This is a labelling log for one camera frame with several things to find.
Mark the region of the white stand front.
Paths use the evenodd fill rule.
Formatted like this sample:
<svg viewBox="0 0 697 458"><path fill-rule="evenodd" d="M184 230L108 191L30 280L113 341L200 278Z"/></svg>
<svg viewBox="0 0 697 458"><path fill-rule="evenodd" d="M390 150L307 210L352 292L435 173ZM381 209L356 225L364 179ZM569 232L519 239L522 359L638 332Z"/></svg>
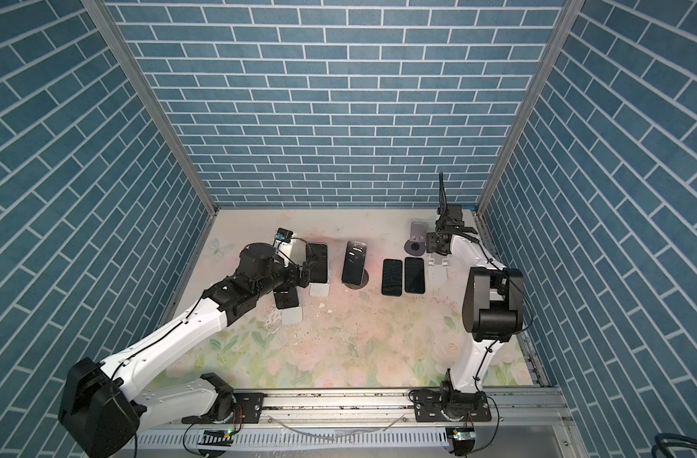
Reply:
<svg viewBox="0 0 697 458"><path fill-rule="evenodd" d="M448 258L431 254L428 259L427 273L433 284L442 284L448 280Z"/></svg>

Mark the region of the white stand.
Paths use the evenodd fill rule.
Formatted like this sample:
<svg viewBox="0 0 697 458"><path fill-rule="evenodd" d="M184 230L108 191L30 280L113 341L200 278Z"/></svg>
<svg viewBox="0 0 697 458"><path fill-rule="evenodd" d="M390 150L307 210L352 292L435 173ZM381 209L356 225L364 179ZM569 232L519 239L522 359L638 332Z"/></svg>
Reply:
<svg viewBox="0 0 697 458"><path fill-rule="evenodd" d="M281 310L281 323L283 326L301 324L304 320L303 309L300 306Z"/></svg>
<svg viewBox="0 0 697 458"><path fill-rule="evenodd" d="M325 298L329 296L330 291L330 284L316 284L316 282L310 284L310 296L312 297Z"/></svg>
<svg viewBox="0 0 697 458"><path fill-rule="evenodd" d="M431 254L428 259L427 273L433 284L442 284L448 280L448 258Z"/></svg>

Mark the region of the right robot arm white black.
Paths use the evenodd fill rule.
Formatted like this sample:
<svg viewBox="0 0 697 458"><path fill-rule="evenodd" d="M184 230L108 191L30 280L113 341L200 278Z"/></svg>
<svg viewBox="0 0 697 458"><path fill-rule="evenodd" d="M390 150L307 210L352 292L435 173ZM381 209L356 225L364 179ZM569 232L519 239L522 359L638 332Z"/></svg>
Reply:
<svg viewBox="0 0 697 458"><path fill-rule="evenodd" d="M487 419L485 378L495 352L523 328L523 275L495 261L457 204L442 203L436 229L427 235L431 254L452 256L467 267L461 305L466 339L458 361L439 387L440 411L452 421Z"/></svg>

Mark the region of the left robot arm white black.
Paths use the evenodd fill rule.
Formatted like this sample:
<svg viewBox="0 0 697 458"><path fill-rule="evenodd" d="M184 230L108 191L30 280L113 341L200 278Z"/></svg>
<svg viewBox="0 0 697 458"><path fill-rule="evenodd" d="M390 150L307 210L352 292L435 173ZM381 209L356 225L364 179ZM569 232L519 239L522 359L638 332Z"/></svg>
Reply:
<svg viewBox="0 0 697 458"><path fill-rule="evenodd" d="M262 297L286 294L279 307L297 307L297 290L327 272L328 259L308 245L298 264L286 254L289 246L284 240L249 244L236 271L207 288L190 309L100 362L84 358L69 369L58 421L88 456L110 457L140 433L177 420L241 423L233 387L215 373L171 389L146 388L193 347L255 309Z"/></svg>

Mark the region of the white stand back centre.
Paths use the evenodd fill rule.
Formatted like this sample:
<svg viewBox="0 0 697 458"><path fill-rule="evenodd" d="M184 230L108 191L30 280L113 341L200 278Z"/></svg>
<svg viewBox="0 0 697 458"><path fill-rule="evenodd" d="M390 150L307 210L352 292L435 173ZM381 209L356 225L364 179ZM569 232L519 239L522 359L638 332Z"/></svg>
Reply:
<svg viewBox="0 0 697 458"><path fill-rule="evenodd" d="M316 282L310 284L310 296L312 297L325 298L329 296L330 291L330 284L316 284Z"/></svg>

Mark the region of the white stand left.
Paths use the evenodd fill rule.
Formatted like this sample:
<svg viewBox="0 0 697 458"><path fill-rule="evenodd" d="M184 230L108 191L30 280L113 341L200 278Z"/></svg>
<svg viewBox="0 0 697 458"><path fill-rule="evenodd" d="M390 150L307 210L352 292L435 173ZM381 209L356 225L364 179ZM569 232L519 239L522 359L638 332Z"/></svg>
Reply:
<svg viewBox="0 0 697 458"><path fill-rule="evenodd" d="M281 310L281 323L283 326L301 324L304 320L303 309L300 306Z"/></svg>

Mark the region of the dark round phone stand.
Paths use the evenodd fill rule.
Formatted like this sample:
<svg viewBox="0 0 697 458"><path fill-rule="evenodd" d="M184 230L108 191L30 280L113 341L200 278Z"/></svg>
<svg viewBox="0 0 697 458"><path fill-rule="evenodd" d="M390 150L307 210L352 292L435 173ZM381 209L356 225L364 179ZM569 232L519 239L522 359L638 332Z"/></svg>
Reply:
<svg viewBox="0 0 697 458"><path fill-rule="evenodd" d="M364 270L362 272L362 279L358 284L346 284L347 288L353 289L353 290L359 290L367 286L369 282L369 273L367 270Z"/></svg>

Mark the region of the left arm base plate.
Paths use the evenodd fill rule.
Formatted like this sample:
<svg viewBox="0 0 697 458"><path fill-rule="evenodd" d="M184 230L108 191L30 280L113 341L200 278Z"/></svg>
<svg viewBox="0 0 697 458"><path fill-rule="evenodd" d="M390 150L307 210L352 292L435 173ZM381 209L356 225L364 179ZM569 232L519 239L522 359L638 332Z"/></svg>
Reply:
<svg viewBox="0 0 697 458"><path fill-rule="evenodd" d="M191 424L258 424L262 414L266 395L262 392L236 392L220 395L215 406L207 413L182 418L182 423Z"/></svg>

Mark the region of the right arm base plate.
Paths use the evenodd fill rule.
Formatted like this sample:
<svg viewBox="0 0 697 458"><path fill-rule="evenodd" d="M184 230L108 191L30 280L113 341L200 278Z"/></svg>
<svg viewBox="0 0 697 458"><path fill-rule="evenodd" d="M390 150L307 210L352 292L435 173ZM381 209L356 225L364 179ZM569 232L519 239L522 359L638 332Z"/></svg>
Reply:
<svg viewBox="0 0 697 458"><path fill-rule="evenodd" d="M485 423L492 420L488 398L478 393L411 389L408 399L418 423Z"/></svg>

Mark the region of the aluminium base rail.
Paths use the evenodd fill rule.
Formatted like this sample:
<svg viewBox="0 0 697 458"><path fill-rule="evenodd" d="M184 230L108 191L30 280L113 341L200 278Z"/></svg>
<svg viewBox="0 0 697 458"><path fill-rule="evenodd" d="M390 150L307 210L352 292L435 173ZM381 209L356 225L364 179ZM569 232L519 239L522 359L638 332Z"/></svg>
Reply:
<svg viewBox="0 0 697 458"><path fill-rule="evenodd" d="M452 448L467 441L474 457L585 457L581 434L559 389L501 387L487 389L492 420L485 423L418 423L408 399L411 389L270 389L258 424L248 429L387 429L388 427L443 427L449 448L327 448L279 452L224 452L221 450L127 450L121 457L449 457ZM187 426L172 422L155 429L211 429L226 425Z"/></svg>

